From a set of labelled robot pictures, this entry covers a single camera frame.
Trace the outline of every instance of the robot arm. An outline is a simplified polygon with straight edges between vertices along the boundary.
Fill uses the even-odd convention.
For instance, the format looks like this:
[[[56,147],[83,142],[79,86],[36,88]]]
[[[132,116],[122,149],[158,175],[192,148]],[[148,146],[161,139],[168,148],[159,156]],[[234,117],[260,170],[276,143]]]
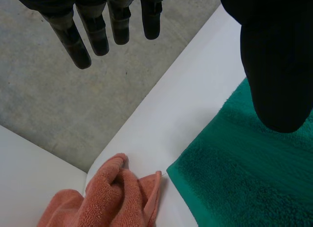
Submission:
[[[55,31],[74,64],[85,69],[91,65],[90,56],[73,21],[73,6],[83,22],[93,52],[98,56],[109,52],[106,24],[102,12],[108,4],[114,41],[124,45],[129,41],[129,6],[134,0],[19,0],[27,8],[42,14]],[[145,36],[153,40],[160,33],[163,0],[140,0]]]

